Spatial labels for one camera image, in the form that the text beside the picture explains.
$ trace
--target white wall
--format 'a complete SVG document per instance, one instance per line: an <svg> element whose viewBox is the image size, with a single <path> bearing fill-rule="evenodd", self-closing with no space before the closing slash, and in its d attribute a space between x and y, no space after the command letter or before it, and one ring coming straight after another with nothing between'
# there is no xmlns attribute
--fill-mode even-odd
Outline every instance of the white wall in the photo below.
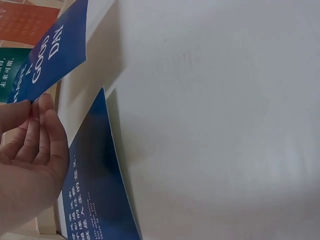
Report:
<svg viewBox="0 0 320 240"><path fill-rule="evenodd" d="M320 238L320 1L95 0L69 140L105 84L145 240Z"/></svg>

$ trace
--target finger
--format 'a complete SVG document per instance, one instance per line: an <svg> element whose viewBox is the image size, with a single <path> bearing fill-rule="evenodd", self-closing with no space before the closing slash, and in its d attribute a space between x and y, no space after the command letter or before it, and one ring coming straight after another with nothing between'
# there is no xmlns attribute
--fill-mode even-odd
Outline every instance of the finger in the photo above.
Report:
<svg viewBox="0 0 320 240"><path fill-rule="evenodd" d="M28 100L0 106L0 137L23 124L29 117L30 108Z"/></svg>
<svg viewBox="0 0 320 240"><path fill-rule="evenodd" d="M16 154L15 159L25 163L32 163L39 152L39 139L39 101L36 101L32 104L29 125L26 131L23 146Z"/></svg>
<svg viewBox="0 0 320 240"><path fill-rule="evenodd" d="M67 134L54 110L45 113L44 121L50 138L50 160L47 166L56 173L62 186L69 168Z"/></svg>
<svg viewBox="0 0 320 240"><path fill-rule="evenodd" d="M49 94L45 93L39 99L40 142L39 153L33 161L35 165L46 165L50 159L50 138L45 123L45 114L51 109L54 109L54 101Z"/></svg>
<svg viewBox="0 0 320 240"><path fill-rule="evenodd" d="M29 119L27 119L21 126L14 130L14 136L10 142L2 147L1 152L4 153L9 159L14 159L19 150L23 147L27 135L28 125Z"/></svg>

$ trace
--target orange poster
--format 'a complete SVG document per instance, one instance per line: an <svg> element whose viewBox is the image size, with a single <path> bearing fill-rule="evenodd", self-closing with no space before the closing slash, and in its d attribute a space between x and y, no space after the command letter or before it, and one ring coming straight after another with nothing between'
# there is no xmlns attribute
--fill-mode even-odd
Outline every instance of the orange poster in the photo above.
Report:
<svg viewBox="0 0 320 240"><path fill-rule="evenodd" d="M57 20L59 9L0 2L0 40L36 45Z"/></svg>

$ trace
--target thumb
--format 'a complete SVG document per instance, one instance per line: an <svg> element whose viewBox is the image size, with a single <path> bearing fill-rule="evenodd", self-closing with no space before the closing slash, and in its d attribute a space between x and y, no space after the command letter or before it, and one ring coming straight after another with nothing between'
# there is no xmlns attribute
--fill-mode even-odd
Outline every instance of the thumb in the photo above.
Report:
<svg viewBox="0 0 320 240"><path fill-rule="evenodd" d="M30 110L31 104L28 100L0 106L0 137L22 125L28 119Z"/></svg>
<svg viewBox="0 0 320 240"><path fill-rule="evenodd" d="M45 113L44 122L50 139L50 160L47 166L55 172L62 186L69 168L67 134L57 113L53 109Z"/></svg>

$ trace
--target blue card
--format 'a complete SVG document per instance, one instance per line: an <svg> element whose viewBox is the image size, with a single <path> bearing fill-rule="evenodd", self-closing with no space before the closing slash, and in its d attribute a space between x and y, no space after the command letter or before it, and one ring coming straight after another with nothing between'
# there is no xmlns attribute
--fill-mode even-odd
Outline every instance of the blue card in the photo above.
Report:
<svg viewBox="0 0 320 240"><path fill-rule="evenodd" d="M62 189L69 240L140 240L101 89L70 148Z"/></svg>
<svg viewBox="0 0 320 240"><path fill-rule="evenodd" d="M35 101L86 60L88 0L76 0L31 50L18 71L8 103Z"/></svg>

